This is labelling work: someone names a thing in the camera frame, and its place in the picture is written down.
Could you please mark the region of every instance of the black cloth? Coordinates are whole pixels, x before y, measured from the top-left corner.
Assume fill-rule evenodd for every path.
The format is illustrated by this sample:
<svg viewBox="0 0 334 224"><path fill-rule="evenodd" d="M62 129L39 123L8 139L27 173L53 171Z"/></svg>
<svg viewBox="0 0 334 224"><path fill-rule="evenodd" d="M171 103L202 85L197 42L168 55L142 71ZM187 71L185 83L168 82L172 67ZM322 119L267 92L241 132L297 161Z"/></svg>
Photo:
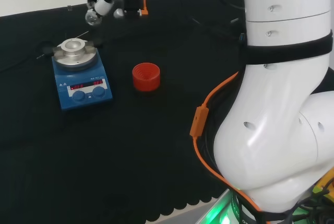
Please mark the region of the black cloth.
<svg viewBox="0 0 334 224"><path fill-rule="evenodd" d="M184 4L210 28L242 17L217 0ZM189 130L196 107L239 69L237 43L187 20L178 0L148 0L148 9L147 19L104 20L113 102L66 113L51 60L36 61L34 49L87 31L85 5L0 18L0 69L19 63L0 71L1 223L142 224L222 194ZM161 69L155 94L133 89L141 62ZM329 75L320 89L333 90Z"/></svg>

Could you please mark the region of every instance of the green light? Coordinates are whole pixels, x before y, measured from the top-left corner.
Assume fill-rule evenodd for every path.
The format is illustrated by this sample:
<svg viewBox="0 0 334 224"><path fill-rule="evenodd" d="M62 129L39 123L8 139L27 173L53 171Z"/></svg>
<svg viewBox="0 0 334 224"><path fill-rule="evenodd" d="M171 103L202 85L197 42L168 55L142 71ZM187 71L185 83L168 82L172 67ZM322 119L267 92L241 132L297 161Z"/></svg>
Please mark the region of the green light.
<svg viewBox="0 0 334 224"><path fill-rule="evenodd" d="M230 219L227 215L221 220L220 224L230 224Z"/></svg>
<svg viewBox="0 0 334 224"><path fill-rule="evenodd" d="M206 216L205 224L210 224L222 209L223 209L222 206L217 206L213 210L211 210Z"/></svg>

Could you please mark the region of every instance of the orange connector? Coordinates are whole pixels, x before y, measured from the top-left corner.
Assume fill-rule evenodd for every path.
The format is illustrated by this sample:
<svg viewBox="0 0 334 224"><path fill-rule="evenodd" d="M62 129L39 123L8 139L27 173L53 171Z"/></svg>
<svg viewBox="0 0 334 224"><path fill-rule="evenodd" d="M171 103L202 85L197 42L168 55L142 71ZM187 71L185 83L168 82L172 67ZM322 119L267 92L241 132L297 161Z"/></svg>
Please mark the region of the orange connector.
<svg viewBox="0 0 334 224"><path fill-rule="evenodd" d="M148 15L148 10L146 7L144 7L144 9L141 10L141 15L144 15L144 16Z"/></svg>
<svg viewBox="0 0 334 224"><path fill-rule="evenodd" d="M190 135L192 137L199 137L202 135L205 122L207 121L208 113L209 109L204 105L201 105L196 109L192 129L190 130Z"/></svg>

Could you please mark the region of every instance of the round hole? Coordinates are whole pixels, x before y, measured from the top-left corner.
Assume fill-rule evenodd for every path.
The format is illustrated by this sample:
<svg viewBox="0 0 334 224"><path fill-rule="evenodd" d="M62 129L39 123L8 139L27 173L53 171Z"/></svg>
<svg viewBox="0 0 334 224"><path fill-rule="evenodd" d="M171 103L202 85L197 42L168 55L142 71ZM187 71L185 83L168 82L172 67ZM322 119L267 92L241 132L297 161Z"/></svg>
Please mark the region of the round hole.
<svg viewBox="0 0 334 224"><path fill-rule="evenodd" d="M268 69L268 70L276 70L277 69L276 64L265 64L265 65L263 65L263 67Z"/></svg>
<svg viewBox="0 0 334 224"><path fill-rule="evenodd" d="M325 131L324 125L322 125L321 122L318 122L318 128L321 132Z"/></svg>
<svg viewBox="0 0 334 224"><path fill-rule="evenodd" d="M256 127L253 123L251 122L244 122L245 127L247 127L249 130L255 130Z"/></svg>

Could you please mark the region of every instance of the red plastic cup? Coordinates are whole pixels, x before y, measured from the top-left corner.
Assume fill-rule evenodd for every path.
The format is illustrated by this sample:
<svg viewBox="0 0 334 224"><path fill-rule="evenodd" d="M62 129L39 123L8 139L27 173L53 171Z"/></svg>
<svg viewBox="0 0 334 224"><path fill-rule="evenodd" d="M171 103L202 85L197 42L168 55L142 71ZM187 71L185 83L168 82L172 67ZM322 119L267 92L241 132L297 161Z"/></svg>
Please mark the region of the red plastic cup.
<svg viewBox="0 0 334 224"><path fill-rule="evenodd" d="M151 92L160 86L160 69L152 63L141 63L132 70L134 86L138 91Z"/></svg>

